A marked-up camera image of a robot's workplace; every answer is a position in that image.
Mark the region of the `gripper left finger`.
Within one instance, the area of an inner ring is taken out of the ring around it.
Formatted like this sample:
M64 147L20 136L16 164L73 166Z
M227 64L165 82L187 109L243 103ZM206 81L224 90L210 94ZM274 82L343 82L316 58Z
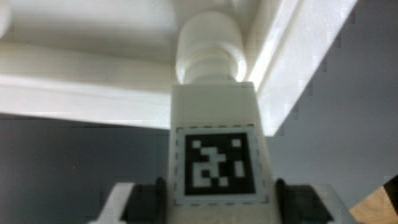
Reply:
M121 220L128 224L165 224L167 186L162 177L153 184L137 184L131 190Z

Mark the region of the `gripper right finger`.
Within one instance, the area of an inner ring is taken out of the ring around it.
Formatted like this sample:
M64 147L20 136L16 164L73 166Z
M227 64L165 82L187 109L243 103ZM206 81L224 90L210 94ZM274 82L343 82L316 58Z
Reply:
M282 224L329 224L334 218L311 185L277 179L275 195Z

